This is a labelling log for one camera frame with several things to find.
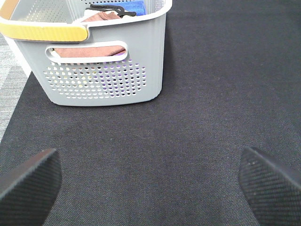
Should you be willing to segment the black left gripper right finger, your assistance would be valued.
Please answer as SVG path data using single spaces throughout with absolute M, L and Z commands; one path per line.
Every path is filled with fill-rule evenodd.
M 255 147 L 241 154 L 239 185 L 261 226 L 301 224 L 301 173 Z

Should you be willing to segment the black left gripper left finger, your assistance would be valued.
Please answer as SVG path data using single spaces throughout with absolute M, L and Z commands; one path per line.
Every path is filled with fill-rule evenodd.
M 0 177 L 0 224 L 41 226 L 62 184 L 59 152 L 47 149 Z

